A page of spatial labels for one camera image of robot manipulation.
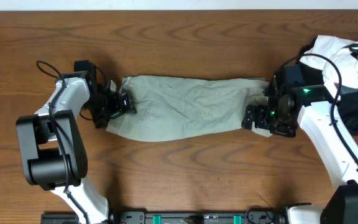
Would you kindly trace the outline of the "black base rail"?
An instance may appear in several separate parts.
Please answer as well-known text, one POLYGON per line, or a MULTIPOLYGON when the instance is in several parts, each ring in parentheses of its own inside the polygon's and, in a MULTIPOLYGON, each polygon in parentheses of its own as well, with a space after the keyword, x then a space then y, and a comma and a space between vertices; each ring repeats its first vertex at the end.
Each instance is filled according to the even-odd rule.
POLYGON ((261 209, 244 213, 149 213, 125 212, 104 223, 118 224, 286 224, 285 215, 261 209))

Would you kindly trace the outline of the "khaki green shorts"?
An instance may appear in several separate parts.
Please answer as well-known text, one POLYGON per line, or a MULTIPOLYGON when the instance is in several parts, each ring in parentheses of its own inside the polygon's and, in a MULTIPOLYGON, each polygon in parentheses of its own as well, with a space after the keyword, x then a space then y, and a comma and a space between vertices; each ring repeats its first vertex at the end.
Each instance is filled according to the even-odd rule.
POLYGON ((247 105, 265 104, 261 79, 200 80, 141 75, 121 91, 137 110, 110 120, 107 131, 143 142, 163 142, 241 128, 247 105))

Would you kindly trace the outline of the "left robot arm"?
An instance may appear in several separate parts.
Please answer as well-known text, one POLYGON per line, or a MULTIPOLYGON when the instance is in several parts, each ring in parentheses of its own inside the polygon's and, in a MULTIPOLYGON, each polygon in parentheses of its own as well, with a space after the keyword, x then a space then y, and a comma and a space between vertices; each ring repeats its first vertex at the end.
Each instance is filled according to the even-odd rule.
POLYGON ((117 91, 109 79, 98 83, 102 70, 78 60, 74 71, 53 74, 55 91, 34 114, 16 121, 16 133, 26 181, 63 199, 72 213, 45 213, 41 223, 119 223, 109 201, 90 181, 88 158, 76 119, 91 113, 95 128, 124 114, 137 112, 131 95, 117 91))

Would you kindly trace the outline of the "black garment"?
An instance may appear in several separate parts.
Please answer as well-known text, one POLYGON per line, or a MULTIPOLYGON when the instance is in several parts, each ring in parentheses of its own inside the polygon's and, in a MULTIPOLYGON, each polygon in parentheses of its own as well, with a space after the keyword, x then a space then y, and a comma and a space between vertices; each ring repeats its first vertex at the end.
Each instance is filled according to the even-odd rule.
MULTIPOLYGON (((310 45, 303 47, 300 51, 301 54, 306 54, 306 51, 311 49, 315 40, 310 45)), ((298 61, 302 69, 305 79, 315 84, 323 83, 322 73, 314 68, 308 67, 298 61)), ((343 94, 342 91, 339 97, 337 110, 342 118, 348 131, 354 135, 358 135, 358 90, 351 90, 349 93, 343 94)))

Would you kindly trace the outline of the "white garment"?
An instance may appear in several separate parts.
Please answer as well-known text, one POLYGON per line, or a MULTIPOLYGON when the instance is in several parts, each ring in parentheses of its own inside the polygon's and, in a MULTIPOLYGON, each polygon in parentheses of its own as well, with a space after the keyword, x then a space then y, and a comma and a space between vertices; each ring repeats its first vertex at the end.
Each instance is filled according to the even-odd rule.
POLYGON ((331 94, 336 92, 334 85, 339 84, 335 67, 341 73, 342 93, 358 90, 358 41, 319 35, 300 62, 322 73, 323 82, 331 94))

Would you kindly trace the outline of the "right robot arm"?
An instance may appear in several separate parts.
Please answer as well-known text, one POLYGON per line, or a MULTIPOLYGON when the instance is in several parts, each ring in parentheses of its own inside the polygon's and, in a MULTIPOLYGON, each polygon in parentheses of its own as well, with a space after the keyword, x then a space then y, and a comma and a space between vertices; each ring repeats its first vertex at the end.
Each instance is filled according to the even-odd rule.
POLYGON ((334 98, 318 82, 305 80, 299 65, 276 71, 264 90, 266 105, 248 105, 241 126, 293 138, 298 128, 311 139, 333 185, 321 208, 289 205, 267 214, 266 223, 358 223, 358 145, 342 122, 334 98))

